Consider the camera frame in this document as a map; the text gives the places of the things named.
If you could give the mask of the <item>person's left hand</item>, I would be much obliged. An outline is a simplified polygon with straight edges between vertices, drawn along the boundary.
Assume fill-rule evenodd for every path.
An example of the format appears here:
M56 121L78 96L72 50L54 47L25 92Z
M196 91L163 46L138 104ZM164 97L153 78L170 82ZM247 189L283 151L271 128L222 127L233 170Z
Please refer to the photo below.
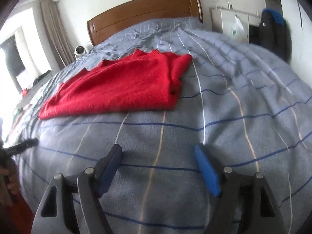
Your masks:
M8 178L8 181L6 183L6 188L10 193L13 195L19 194L19 175L17 171L17 167L15 162L12 159L9 159L6 163L6 167L1 166L1 175L4 175Z

